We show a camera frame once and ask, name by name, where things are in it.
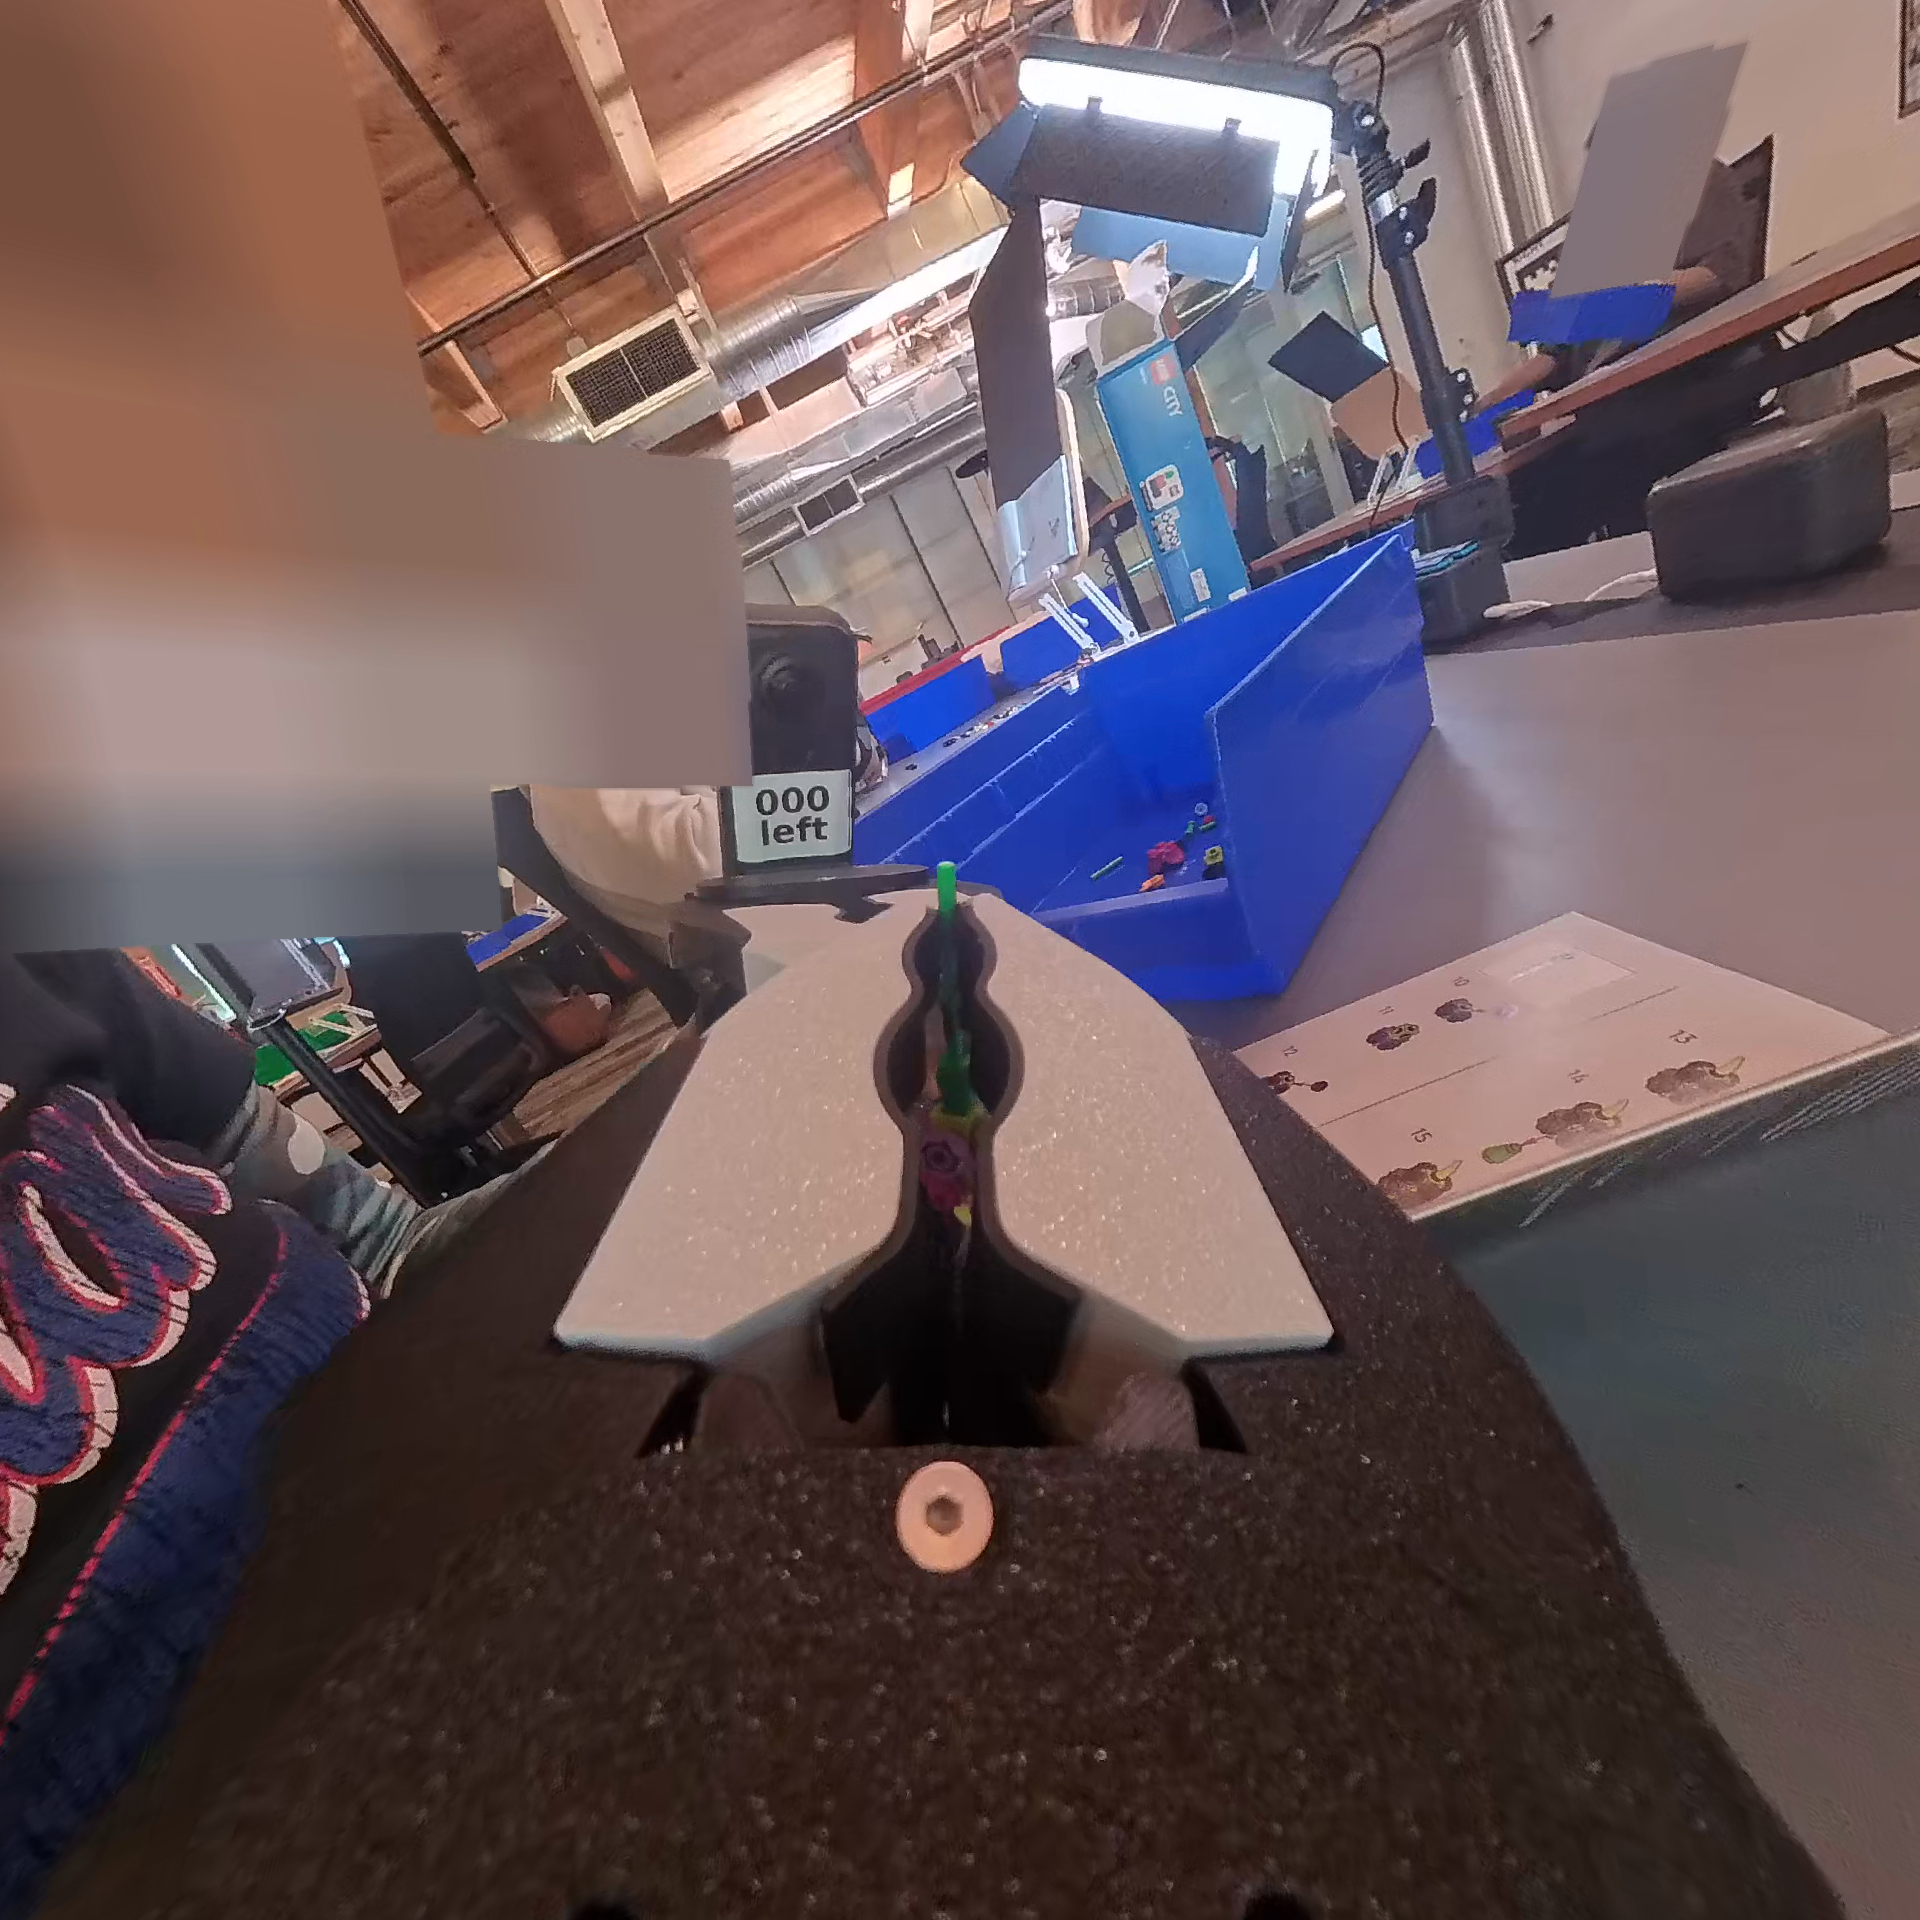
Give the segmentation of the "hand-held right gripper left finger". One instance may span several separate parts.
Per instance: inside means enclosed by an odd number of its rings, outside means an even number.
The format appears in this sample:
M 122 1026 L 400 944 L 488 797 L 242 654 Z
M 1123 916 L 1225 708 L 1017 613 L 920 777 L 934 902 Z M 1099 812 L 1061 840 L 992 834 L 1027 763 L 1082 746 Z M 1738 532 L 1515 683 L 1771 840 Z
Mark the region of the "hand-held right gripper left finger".
M 874 1269 L 910 1217 L 890 1037 L 925 981 L 934 902 L 837 916 L 750 913 L 773 968 L 724 1010 L 640 1155 L 554 1347 L 763 1377 L 783 1411 L 827 1403 L 820 1303 Z

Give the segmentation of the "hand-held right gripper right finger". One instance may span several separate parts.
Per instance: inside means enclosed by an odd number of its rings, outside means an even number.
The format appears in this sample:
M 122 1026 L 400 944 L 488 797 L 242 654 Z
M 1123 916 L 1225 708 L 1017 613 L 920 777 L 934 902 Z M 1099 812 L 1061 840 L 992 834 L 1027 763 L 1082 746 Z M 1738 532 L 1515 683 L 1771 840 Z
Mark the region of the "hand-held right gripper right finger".
M 1011 1268 L 1040 1411 L 1113 1411 L 1127 1377 L 1219 1352 L 1327 1352 L 1335 1317 L 1191 1031 L 1113 967 L 972 902 L 977 1020 L 1011 1037 L 984 1135 L 984 1249 Z

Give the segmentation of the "green toy rod brick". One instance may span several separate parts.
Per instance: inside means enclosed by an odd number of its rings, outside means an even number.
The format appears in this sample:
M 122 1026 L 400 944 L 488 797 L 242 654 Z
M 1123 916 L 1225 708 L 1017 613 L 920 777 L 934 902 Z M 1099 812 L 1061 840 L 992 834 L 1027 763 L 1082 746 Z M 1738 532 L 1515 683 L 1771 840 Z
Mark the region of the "green toy rod brick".
M 972 1094 L 972 1020 L 962 1020 L 962 944 L 954 944 L 954 867 L 934 867 L 934 1005 L 938 1005 L 938 1060 L 934 1060 L 934 1094 L 948 1125 L 977 1117 Z

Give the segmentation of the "pile of small toy bricks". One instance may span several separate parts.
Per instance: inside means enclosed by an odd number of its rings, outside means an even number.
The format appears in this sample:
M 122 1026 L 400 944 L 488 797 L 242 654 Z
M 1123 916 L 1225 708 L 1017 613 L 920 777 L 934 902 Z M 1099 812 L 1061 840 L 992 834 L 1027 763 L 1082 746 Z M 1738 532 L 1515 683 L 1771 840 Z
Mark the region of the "pile of small toy bricks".
M 1066 867 L 1077 896 L 1166 896 L 1225 873 L 1225 818 L 1212 797 L 1113 812 Z

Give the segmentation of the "white instruction booklet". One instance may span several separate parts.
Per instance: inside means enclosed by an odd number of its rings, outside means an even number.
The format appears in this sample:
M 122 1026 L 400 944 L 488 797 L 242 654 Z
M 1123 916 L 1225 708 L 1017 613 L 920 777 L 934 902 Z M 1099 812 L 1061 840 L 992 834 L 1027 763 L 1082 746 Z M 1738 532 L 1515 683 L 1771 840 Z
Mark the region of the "white instruction booklet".
M 1379 1195 L 1444 1217 L 1904 1057 L 1909 1031 L 1568 913 L 1231 1060 Z

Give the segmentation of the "person's left forearm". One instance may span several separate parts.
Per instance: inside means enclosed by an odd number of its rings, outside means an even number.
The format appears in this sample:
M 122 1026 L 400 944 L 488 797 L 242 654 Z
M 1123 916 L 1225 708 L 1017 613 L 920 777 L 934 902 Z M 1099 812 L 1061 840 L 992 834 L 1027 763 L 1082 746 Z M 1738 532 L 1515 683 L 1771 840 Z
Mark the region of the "person's left forearm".
M 371 1292 L 394 1292 L 400 1282 L 454 1259 L 532 1166 L 554 1157 L 554 1143 L 532 1143 L 529 1166 L 488 1172 L 467 1195 L 420 1208 L 320 1143 L 320 1127 L 299 1125 L 288 1101 L 271 1101 L 233 1031 L 177 1005 L 166 1005 L 161 1026 L 177 1057 L 174 1070 L 161 1070 L 161 1094 L 174 1094 L 177 1117 L 147 1125 L 147 1135 L 208 1166 L 226 1195 L 288 1208 L 294 1217 L 312 1217 L 371 1282 Z

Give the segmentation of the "grey desk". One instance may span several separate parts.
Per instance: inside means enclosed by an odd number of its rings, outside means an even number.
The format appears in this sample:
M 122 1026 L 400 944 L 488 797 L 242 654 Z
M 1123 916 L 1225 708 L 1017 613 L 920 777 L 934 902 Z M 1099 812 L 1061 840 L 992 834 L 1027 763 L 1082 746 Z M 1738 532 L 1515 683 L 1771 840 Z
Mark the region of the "grey desk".
M 1909 1031 L 1909 512 L 1749 613 L 1589 603 L 1427 663 L 1427 746 L 1247 1050 L 1589 913 Z M 1909 1915 L 1909 1094 L 1515 1234 L 1444 1224 L 1577 1432 L 1693 1695 L 1841 1915 Z

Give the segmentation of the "small blue plastic bin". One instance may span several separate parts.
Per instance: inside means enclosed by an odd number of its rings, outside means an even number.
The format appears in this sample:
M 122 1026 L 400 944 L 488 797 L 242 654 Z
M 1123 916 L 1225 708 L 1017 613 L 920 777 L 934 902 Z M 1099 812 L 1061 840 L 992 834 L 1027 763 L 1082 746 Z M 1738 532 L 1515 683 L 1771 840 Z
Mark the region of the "small blue plastic bin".
M 938 663 L 904 669 L 896 683 L 856 702 L 856 746 L 890 763 L 934 750 L 938 739 L 972 727 L 977 719 L 1045 692 L 1082 654 L 1142 639 L 1109 603 L 1040 613 L 992 639 L 948 648 Z

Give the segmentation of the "blue printed carton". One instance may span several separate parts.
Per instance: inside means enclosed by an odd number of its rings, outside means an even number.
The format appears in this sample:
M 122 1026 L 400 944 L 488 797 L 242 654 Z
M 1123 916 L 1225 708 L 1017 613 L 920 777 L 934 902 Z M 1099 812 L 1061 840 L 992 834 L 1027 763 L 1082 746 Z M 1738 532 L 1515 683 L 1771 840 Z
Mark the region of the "blue printed carton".
M 1247 597 L 1231 519 L 1207 451 L 1207 420 L 1171 346 L 1136 346 L 1095 386 L 1113 436 L 1113 469 L 1136 504 L 1142 557 L 1157 576 L 1166 620 L 1191 628 Z

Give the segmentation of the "person's dark clothing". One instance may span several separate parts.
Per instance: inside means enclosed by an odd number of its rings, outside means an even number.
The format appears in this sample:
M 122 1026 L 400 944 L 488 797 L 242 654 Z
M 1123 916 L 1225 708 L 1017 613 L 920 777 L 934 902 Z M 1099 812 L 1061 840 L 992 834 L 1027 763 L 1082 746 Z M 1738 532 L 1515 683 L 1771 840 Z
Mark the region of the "person's dark clothing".
M 371 1317 L 245 1172 L 252 1057 L 122 952 L 0 967 L 0 1915 L 135 1774 L 252 1553 L 275 1411 Z

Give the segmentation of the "dark charger block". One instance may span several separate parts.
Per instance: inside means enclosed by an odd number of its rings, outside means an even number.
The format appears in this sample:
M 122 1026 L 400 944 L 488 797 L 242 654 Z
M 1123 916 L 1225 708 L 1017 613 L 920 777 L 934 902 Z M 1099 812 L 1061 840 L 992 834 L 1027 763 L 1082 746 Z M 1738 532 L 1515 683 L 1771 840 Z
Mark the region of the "dark charger block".
M 1491 613 L 1509 603 L 1499 545 L 1444 545 L 1411 557 L 1416 557 L 1423 648 L 1479 639 Z

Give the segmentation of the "bright studio light panel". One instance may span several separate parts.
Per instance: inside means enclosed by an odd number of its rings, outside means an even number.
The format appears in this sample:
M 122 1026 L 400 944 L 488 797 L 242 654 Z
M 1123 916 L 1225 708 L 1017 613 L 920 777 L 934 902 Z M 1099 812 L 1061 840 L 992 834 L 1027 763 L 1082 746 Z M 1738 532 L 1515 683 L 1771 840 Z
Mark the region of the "bright studio light panel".
M 1077 258 L 1166 252 L 1171 282 L 1270 296 L 1335 183 L 1335 77 L 1031 39 L 962 173 L 1011 210 L 1077 207 Z

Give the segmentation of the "black light stand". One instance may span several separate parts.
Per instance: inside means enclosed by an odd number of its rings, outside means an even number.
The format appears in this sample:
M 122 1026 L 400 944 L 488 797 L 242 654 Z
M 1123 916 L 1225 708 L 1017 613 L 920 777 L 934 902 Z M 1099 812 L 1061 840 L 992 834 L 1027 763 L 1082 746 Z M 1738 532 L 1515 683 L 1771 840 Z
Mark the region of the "black light stand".
M 1499 550 L 1515 532 L 1509 478 L 1486 478 L 1470 451 L 1470 376 L 1444 359 L 1423 267 L 1441 221 L 1427 141 L 1389 154 L 1383 114 L 1373 97 L 1335 109 L 1335 154 L 1352 165 L 1373 258 L 1389 283 L 1411 372 L 1423 389 L 1423 436 L 1441 451 L 1441 487 L 1416 504 L 1416 550 L 1427 557 L 1427 583 L 1444 576 L 1499 576 Z

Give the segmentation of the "wooden table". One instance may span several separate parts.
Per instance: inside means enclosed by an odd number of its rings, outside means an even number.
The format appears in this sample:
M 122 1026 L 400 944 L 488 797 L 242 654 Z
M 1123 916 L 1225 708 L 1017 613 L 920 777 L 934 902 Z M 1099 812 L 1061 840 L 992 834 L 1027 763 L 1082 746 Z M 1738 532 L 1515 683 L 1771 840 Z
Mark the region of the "wooden table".
M 1582 386 L 1499 411 L 1499 446 L 1479 451 L 1470 480 L 1416 480 L 1383 504 L 1352 504 L 1247 576 L 1279 583 L 1327 550 L 1373 545 L 1383 525 L 1416 525 L 1416 550 L 1479 545 L 1491 550 L 1515 525 L 1509 480 L 1559 446 L 1611 446 L 1627 429 L 1693 420 L 1796 376 L 1841 372 L 1859 351 L 1909 346 L 1920 328 L 1920 210 L 1888 210 L 1881 226 L 1831 243 L 1749 296 L 1700 306 L 1693 321 L 1635 346 L 1627 359 L 1589 372 Z

